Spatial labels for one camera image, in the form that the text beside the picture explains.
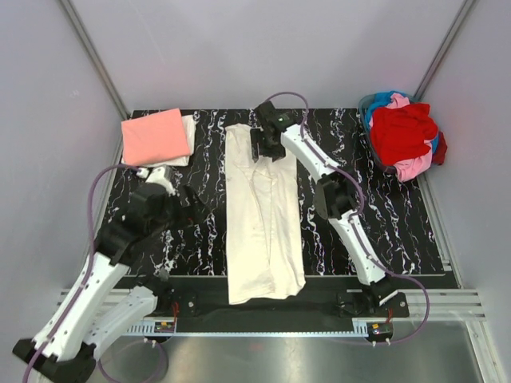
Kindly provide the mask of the cream white t shirt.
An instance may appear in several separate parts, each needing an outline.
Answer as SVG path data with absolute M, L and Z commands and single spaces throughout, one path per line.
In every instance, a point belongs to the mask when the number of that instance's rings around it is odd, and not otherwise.
M 250 128 L 226 128 L 228 301 L 285 299 L 305 286 L 297 160 L 252 159 Z

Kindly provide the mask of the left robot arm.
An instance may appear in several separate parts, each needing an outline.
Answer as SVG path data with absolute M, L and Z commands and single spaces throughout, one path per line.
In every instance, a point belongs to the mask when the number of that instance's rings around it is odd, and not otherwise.
M 18 340 L 14 355 L 27 364 L 28 371 L 51 382 L 88 381 L 103 353 L 129 327 L 172 308 L 169 287 L 148 278 L 97 316 L 111 290 L 137 262 L 137 246 L 164 231 L 200 224 L 207 216 L 207 207 L 188 186 L 140 186 L 123 213 L 97 233 L 93 255 L 53 317 L 33 338 Z

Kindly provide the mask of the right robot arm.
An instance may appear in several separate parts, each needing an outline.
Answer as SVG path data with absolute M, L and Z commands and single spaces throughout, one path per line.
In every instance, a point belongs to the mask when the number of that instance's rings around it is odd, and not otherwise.
M 353 176 L 340 168 L 290 114 L 278 111 L 271 101 L 255 108 L 258 128 L 250 131 L 252 159 L 261 157 L 274 161 L 292 154 L 309 172 L 315 182 L 316 213 L 338 233 L 355 266 L 362 291 L 344 307 L 352 315 L 367 313 L 380 316 L 390 309 L 397 295 L 386 268 L 376 255 L 359 213 L 363 195 Z

